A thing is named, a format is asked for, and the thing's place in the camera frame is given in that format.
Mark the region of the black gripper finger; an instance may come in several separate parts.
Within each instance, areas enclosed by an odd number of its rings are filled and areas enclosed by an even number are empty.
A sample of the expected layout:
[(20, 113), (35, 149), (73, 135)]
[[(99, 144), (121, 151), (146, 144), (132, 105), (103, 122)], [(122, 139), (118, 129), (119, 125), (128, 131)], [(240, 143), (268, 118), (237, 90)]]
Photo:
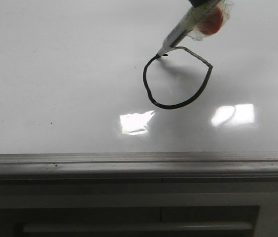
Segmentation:
[(193, 7), (199, 7), (205, 3), (207, 3), (209, 0), (189, 0), (189, 2), (192, 4)]

